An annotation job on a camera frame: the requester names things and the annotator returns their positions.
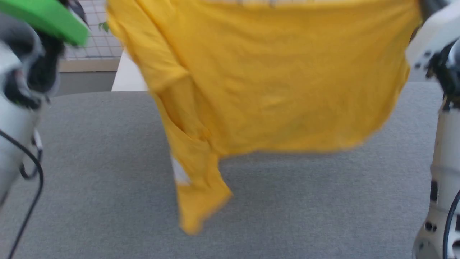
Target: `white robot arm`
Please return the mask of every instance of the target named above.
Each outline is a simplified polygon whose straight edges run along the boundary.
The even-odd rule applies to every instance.
[[[50,13],[58,18],[53,20]],[[0,209],[19,175],[39,176],[37,194],[7,257],[11,259],[43,188],[41,141],[35,127],[58,88],[64,42],[81,44],[89,30],[81,5],[68,0],[0,0],[0,24]],[[36,165],[32,174],[25,172],[26,156]]]
[[[460,1],[420,0],[425,22],[406,57],[414,70],[436,77],[439,110],[430,208],[414,242],[415,259],[460,258]]]

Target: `black cable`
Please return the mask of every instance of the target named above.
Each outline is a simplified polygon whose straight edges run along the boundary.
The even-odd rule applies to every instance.
[[[39,186],[38,186],[37,193],[35,194],[34,200],[32,201],[32,204],[30,205],[26,218],[24,219],[21,225],[21,229],[19,230],[16,236],[16,239],[13,243],[13,247],[11,248],[11,251],[7,257],[7,259],[12,259],[14,256],[14,253],[16,252],[19,241],[21,240],[21,237],[23,236],[27,223],[29,222],[30,216],[32,215],[32,212],[34,211],[35,205],[37,205],[38,199],[40,198],[41,192],[43,190],[44,176],[43,176],[43,168],[41,167],[40,160],[39,160],[41,159],[41,151],[39,151],[39,159],[38,159],[26,147],[24,147],[21,143],[17,142],[15,139],[10,137],[7,133],[3,132],[2,130],[0,130],[0,136],[4,137],[6,140],[11,142],[11,144],[15,145],[17,148],[23,151],[35,164],[35,170],[30,176],[25,173],[25,170],[23,169],[23,167],[21,168],[20,170],[21,175],[24,177],[24,179],[26,180],[33,179],[37,173],[39,176]]]
[[[446,219],[446,226],[444,228],[444,235],[443,235],[443,259],[448,259],[447,252],[449,246],[449,232],[450,232],[450,225],[452,223],[452,219],[454,218],[455,210],[457,209],[457,205],[460,201],[460,190],[457,192],[454,200],[452,201],[452,205],[450,205],[449,213],[447,214]]]

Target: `cloth fold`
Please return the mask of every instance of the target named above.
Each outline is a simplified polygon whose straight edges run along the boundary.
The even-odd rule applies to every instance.
[[[232,195],[220,159],[334,152],[379,130],[408,78],[404,51],[421,21],[417,0],[108,0],[107,13],[188,177],[176,181],[188,234]]]

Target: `green leaf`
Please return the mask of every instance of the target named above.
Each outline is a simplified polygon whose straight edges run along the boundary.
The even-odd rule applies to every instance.
[[[105,32],[109,32],[109,25],[107,24],[107,22],[103,22],[103,23],[100,23],[99,24],[99,29],[103,29],[105,30]]]

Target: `wooden baseboard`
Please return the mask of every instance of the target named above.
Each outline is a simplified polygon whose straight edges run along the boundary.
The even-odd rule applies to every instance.
[[[60,72],[97,72],[117,71],[120,59],[108,60],[63,60],[61,61]]]

